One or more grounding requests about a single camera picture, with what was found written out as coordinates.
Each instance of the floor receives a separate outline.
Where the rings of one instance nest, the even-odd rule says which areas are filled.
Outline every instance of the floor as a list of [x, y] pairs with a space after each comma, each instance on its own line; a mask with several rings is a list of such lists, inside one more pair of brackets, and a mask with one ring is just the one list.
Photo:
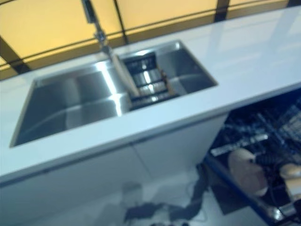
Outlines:
[[217, 195], [226, 189], [217, 180], [201, 168], [146, 185], [129, 182], [119, 193], [22, 226], [266, 225], [235, 195]]

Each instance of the faucet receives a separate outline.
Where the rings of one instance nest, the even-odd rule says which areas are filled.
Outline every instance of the faucet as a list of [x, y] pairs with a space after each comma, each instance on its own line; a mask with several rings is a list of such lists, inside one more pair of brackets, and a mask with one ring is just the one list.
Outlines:
[[115, 66], [119, 78], [122, 80], [123, 84], [127, 88], [128, 92], [131, 94], [131, 96], [139, 97], [140, 96], [139, 89], [136, 87], [136, 84], [132, 76], [130, 75], [127, 67], [125, 66], [123, 61], [120, 60], [118, 55], [113, 53], [112, 48], [109, 46], [107, 36], [99, 24], [97, 15], [95, 14], [91, 1], [90, 0], [81, 0], [81, 1], [84, 7], [84, 11], [88, 23], [95, 25], [96, 33], [94, 34], [94, 36], [98, 39], [101, 51], [106, 55], [108, 55], [111, 62]]
[[109, 47], [109, 42], [107, 36], [99, 24], [98, 18], [94, 12], [92, 3], [90, 0], [81, 0], [83, 3], [86, 18], [89, 24], [94, 24], [96, 28], [96, 33], [94, 36], [97, 38], [102, 52], [106, 53], [109, 57], [111, 56], [111, 48]]

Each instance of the dish rack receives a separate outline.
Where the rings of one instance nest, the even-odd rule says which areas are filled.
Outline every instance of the dish rack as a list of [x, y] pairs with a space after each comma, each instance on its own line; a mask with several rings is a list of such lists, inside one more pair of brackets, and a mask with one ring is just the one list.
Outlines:
[[[239, 148], [261, 156], [258, 160], [268, 182], [262, 197], [244, 192], [230, 172], [228, 156]], [[301, 89], [232, 111], [205, 162], [269, 225], [300, 223], [279, 165], [301, 165]]]
[[135, 56], [124, 63], [141, 95], [131, 99], [132, 110], [178, 97], [169, 85], [166, 73], [157, 65], [155, 53]]

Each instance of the double sink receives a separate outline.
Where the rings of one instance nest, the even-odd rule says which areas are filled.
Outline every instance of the double sink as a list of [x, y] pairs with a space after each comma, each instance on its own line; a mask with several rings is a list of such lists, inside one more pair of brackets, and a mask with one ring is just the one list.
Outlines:
[[217, 85], [180, 41], [120, 56], [141, 97], [131, 97], [110, 60], [35, 79], [11, 146]]

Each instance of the white floor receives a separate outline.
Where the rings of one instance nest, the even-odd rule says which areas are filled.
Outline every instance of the white floor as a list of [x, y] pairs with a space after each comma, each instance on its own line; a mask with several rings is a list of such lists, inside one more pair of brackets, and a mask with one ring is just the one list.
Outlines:
[[[163, 222], [167, 226], [167, 212], [157, 211], [152, 218], [132, 220], [124, 223], [128, 207], [146, 202], [167, 203], [185, 207], [190, 202], [196, 172], [182, 173], [173, 177], [156, 180], [147, 185], [128, 183], [124, 191], [86, 203], [53, 216], [46, 216], [27, 222], [22, 226], [149, 226]], [[173, 222], [182, 225], [184, 221]], [[189, 222], [190, 226], [265, 226], [266, 224], [249, 207], [223, 215], [211, 190], [203, 195], [203, 206], [198, 216]]]

